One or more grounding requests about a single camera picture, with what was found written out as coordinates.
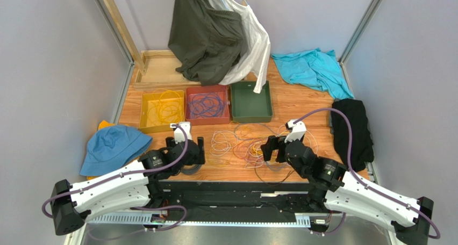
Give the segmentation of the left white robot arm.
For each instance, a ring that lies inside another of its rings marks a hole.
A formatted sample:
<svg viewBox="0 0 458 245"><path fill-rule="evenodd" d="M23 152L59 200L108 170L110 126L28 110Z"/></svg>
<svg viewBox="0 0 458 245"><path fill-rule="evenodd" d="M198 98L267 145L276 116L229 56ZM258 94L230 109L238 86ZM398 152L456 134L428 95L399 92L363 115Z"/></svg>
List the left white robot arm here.
<svg viewBox="0 0 458 245"><path fill-rule="evenodd" d="M49 217L56 235L67 235L98 216L135 207L155 208L164 200L161 180L184 173L185 166L205 164L204 138L177 142L150 150L132 163L89 181L71 184L64 179L54 184Z"/></svg>

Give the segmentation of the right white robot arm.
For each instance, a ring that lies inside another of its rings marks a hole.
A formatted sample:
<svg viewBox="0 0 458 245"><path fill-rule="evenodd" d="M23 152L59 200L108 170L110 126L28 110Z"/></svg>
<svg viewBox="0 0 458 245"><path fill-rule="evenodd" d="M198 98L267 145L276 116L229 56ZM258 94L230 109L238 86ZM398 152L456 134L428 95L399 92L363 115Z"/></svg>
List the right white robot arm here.
<svg viewBox="0 0 458 245"><path fill-rule="evenodd" d="M434 202L427 197L409 198L367 182L333 159L316 155L300 140L270 136L261 145L263 159L289 164L311 184L306 206L312 211L348 213L394 232L404 244L427 244Z"/></svg>

